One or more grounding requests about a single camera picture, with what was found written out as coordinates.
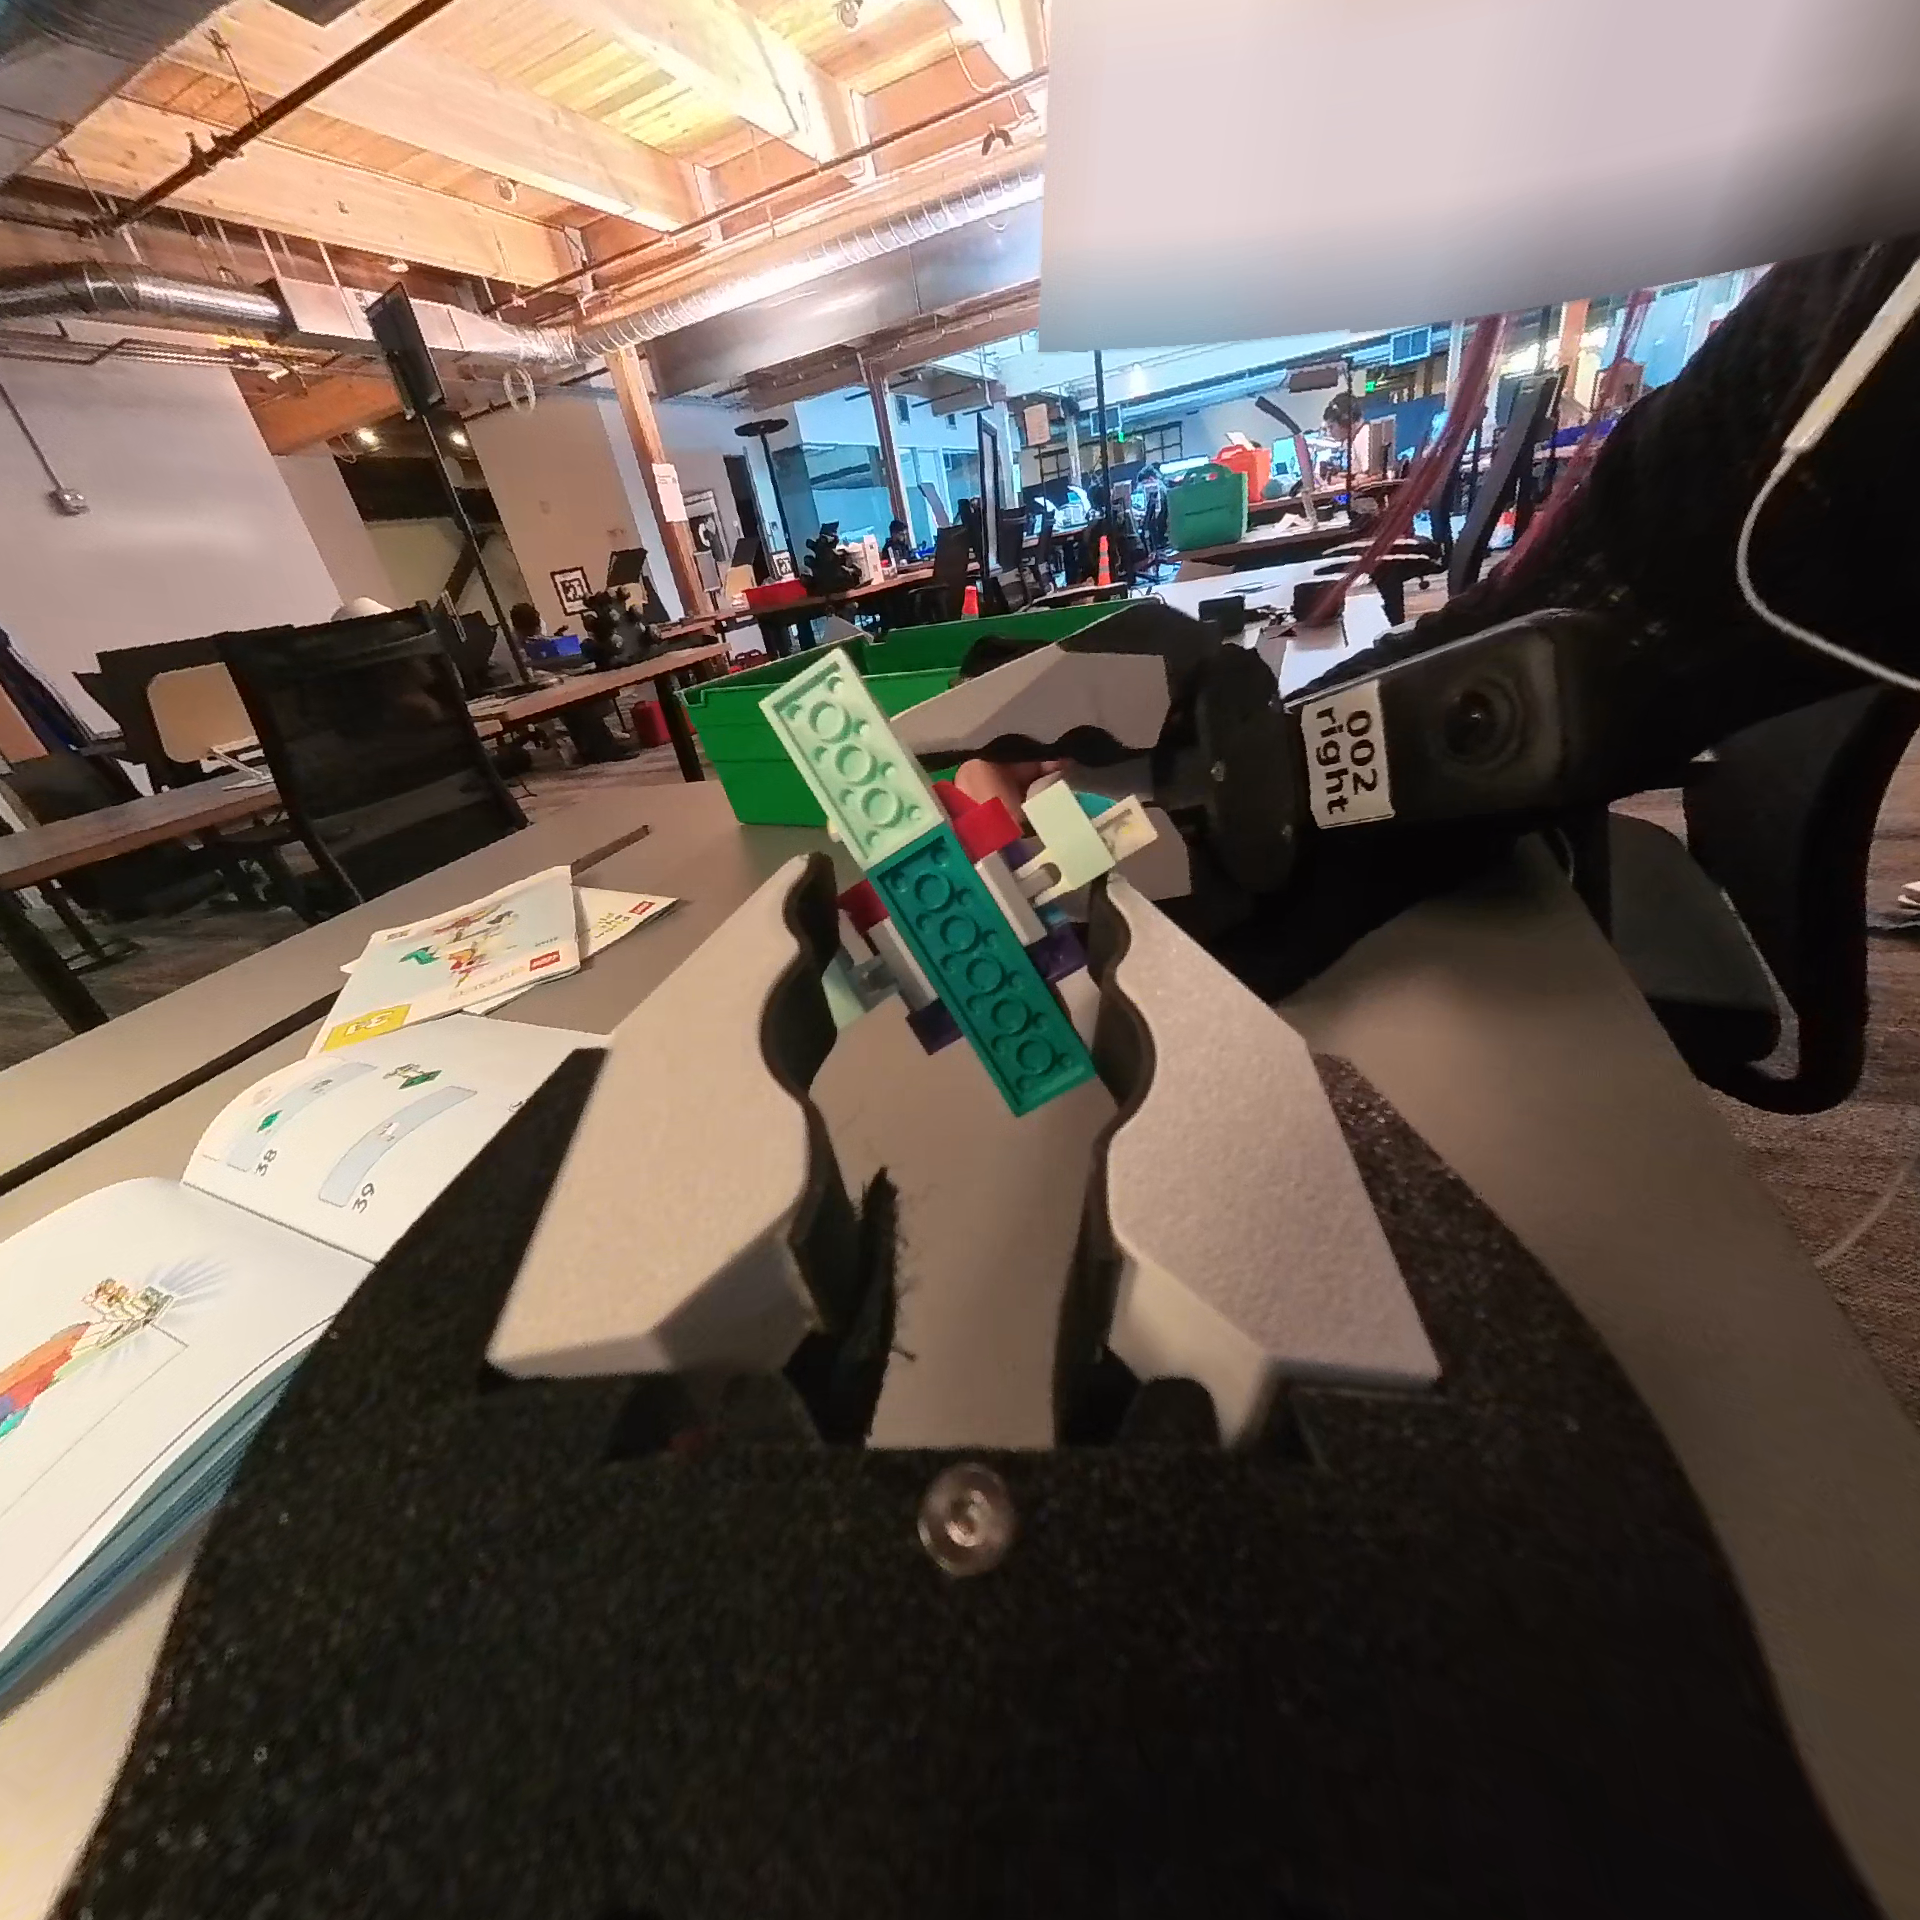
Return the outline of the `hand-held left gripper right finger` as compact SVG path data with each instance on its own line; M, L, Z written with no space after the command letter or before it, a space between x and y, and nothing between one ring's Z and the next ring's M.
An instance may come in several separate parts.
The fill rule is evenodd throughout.
M1256 1443L1293 1386L1413 1392L1442 1367L1310 1044L1139 888L1088 920L1092 1146L1057 1332L1057 1440L1105 1443L1153 1384Z

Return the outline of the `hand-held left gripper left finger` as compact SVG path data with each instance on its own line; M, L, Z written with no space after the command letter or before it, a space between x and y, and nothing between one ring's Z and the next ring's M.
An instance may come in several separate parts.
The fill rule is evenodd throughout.
M495 1324L511 1376L775 1373L844 1332L834 875L786 861L614 1033Z

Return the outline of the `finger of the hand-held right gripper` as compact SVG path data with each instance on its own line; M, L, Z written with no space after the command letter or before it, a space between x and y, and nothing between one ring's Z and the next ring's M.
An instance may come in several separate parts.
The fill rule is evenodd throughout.
M1151 783L1207 783L1197 721L1207 672L1207 624L1163 602L1131 602L1051 644L976 637L957 683L906 707L894 735L925 766L1121 768L1146 760Z

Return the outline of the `multicoloured lego build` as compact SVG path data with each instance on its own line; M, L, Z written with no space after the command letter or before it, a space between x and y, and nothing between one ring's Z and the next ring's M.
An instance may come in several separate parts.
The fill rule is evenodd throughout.
M818 653L758 710L864 875L837 906L923 1049L966 1041L1013 1114L1092 1082L1057 993L1085 969L1059 906L1153 846L1142 803L1051 781L1013 813L931 781L844 646Z

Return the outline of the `person's right forearm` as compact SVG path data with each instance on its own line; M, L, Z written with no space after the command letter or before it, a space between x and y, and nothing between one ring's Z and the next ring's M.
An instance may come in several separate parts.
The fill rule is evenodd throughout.
M1764 272L1514 558L1372 644L1541 612L1616 628L1619 773L1544 831L1605 929L1614 812L1679 832L1679 787L1724 739L1863 691L1916 696L1916 315L1868 346L1902 293L1913 236Z

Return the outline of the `open lego instruction booklet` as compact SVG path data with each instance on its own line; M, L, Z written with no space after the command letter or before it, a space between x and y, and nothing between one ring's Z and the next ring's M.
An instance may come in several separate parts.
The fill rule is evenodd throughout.
M449 1016L236 1094L175 1180L90 1190L4 1244L4 1692L230 1490L372 1268L571 1050Z

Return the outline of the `red-labelled instruction leaflet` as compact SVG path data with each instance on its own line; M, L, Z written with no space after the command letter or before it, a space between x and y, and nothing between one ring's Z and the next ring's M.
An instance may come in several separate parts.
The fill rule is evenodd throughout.
M574 883L571 894L577 906L577 950L583 962L680 906L675 895L587 883Z

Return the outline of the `closed yellow-cornered instruction booklet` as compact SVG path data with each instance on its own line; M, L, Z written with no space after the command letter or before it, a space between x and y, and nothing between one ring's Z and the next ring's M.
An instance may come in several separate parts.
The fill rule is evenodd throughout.
M552 867L437 919L381 929L343 973L308 1053L489 1010L581 967L574 878L569 867Z

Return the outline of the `green plastic bin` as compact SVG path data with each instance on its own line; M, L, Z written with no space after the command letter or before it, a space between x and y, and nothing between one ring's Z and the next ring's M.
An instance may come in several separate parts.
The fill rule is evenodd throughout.
M692 686L683 693L683 710L740 828L820 831L823 809L804 787L802 773L792 766L786 750L775 740L761 714L761 699L798 675L814 653L844 644L861 679L874 693L881 714L895 717L906 707L948 691L964 675L964 658L985 637L1006 641L1013 651L1035 651L1041 644L1062 641L1121 608L1127 608L1124 600L1109 600L1077 608L961 618L950 624L894 628L889 634L867 634L854 626L837 634L830 620L823 624L820 644L722 680Z

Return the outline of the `black mesh office chair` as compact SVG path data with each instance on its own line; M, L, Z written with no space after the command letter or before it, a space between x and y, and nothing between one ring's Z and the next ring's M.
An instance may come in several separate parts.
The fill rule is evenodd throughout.
M525 831L424 604L212 634L308 871L270 875L308 924Z

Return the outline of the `dark wooden desk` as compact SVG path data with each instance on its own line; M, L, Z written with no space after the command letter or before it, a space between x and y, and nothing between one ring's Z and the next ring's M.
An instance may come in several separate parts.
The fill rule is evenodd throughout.
M35 823L4 837L4 949L38 1001L79 1035L108 1021L90 990L65 962L22 909L17 895L65 875L153 846L203 839L230 823L254 823L279 809L267 774L236 774L195 787L140 795L85 812L62 823Z

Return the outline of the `hanging black monitor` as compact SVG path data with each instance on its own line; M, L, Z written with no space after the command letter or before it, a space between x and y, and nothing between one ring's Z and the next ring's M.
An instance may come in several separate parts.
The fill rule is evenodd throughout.
M366 303L366 327L396 380L404 413L411 418L442 413L439 372L404 285L391 285Z

